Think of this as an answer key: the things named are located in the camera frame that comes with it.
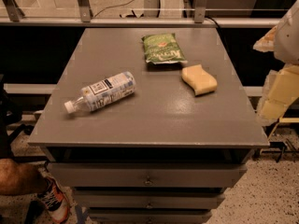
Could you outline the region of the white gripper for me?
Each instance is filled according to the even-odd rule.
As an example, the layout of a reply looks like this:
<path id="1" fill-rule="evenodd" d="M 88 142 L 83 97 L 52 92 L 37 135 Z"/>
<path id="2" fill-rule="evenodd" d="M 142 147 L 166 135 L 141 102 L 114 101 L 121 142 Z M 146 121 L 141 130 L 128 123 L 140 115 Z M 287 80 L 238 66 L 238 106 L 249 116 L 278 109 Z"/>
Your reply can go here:
<path id="1" fill-rule="evenodd" d="M 299 0 L 253 48 L 260 52 L 274 51 L 276 59 L 286 63 L 279 71 L 271 70 L 263 84 L 263 94 L 257 105 L 256 119 L 270 126 L 282 117 L 299 98 Z"/>

